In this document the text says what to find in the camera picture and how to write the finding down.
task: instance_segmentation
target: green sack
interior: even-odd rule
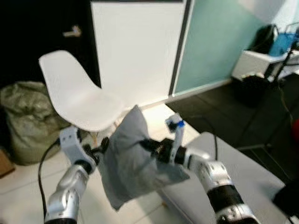
[[[17,82],[0,91],[6,112],[14,161],[29,165],[40,161],[43,153],[70,124],[54,110],[47,88],[38,82]],[[56,146],[49,157],[59,150]]]

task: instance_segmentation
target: gray pillow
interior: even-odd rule
[[[149,138],[144,116],[135,106],[112,134],[100,158],[98,168],[104,190],[115,210],[133,198],[189,179],[180,166],[164,164],[150,156],[139,144]]]

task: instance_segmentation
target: red object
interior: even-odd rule
[[[299,119],[297,119],[292,127],[292,135],[297,144],[299,144]]]

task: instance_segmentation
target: white plastic chair seat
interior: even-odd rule
[[[90,132],[108,128],[120,116],[123,103],[97,87],[76,58],[58,50],[43,55],[39,64],[56,112]]]

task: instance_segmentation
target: white tile floor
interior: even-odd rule
[[[164,124],[173,111],[161,104],[143,111],[148,123],[149,134],[153,139],[173,138]],[[104,137],[109,129],[99,135]],[[185,126],[183,145],[199,136],[190,125]],[[43,187],[46,198],[51,195],[59,179],[69,166],[61,152],[43,165]],[[42,201],[37,185],[38,165],[16,166],[16,170],[0,180],[0,223],[41,224],[43,223]],[[142,196],[125,204],[115,212],[102,186],[98,171],[91,175],[82,198],[79,224],[180,224],[182,221],[168,208],[161,205],[162,199],[156,192]]]

